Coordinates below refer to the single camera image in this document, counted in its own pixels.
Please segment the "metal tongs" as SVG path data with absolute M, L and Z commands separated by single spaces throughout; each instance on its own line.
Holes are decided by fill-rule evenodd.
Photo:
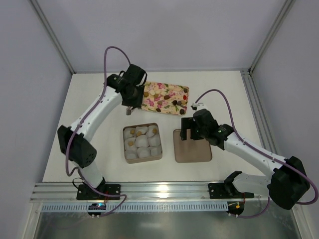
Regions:
M 127 108 L 126 108 L 126 115 L 127 115 L 127 116 L 130 116 L 130 115 L 132 114 L 132 110 L 133 110 L 132 107 L 127 107 Z

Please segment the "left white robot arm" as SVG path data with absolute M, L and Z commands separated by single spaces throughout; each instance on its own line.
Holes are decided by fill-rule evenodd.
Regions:
M 97 150 L 91 140 L 106 117 L 118 105 L 140 108 L 144 97 L 147 73 L 141 67 L 130 64 L 126 71 L 105 76 L 101 93 L 91 106 L 70 126 L 61 125 L 57 130 L 60 151 L 65 155 L 65 163 L 72 162 L 75 168 L 66 165 L 66 174 L 77 171 L 84 183 L 97 190 L 105 183 L 95 158 Z

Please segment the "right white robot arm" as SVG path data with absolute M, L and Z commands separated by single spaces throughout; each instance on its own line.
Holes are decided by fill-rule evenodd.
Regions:
M 279 207 L 290 210 L 310 188 L 300 159 L 294 156 L 287 159 L 254 145 L 236 133 L 232 126 L 219 124 L 206 109 L 181 119 L 181 140 L 187 139 L 188 130 L 192 140 L 205 139 L 210 145 L 244 159 L 263 173 L 263 176 L 256 176 L 236 171 L 224 181 L 231 189 L 268 196 Z

